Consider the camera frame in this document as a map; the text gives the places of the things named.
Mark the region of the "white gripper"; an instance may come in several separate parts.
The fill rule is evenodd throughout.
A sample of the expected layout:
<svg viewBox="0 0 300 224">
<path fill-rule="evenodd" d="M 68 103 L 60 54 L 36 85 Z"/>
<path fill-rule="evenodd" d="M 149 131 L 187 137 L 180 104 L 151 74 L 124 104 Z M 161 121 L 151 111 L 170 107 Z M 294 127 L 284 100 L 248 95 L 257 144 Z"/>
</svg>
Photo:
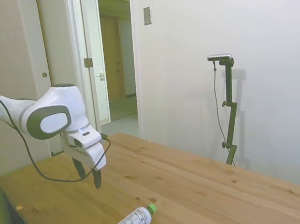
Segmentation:
<svg viewBox="0 0 300 224">
<path fill-rule="evenodd" d="M 100 169 L 106 163 L 105 150 L 101 144 L 102 135 L 90 124 L 74 131 L 62 131 L 62 147 L 66 155 L 72 157 L 79 177 L 83 180 L 87 175 L 82 165 L 91 167 L 96 189 L 101 187 L 102 174 Z"/>
</svg>

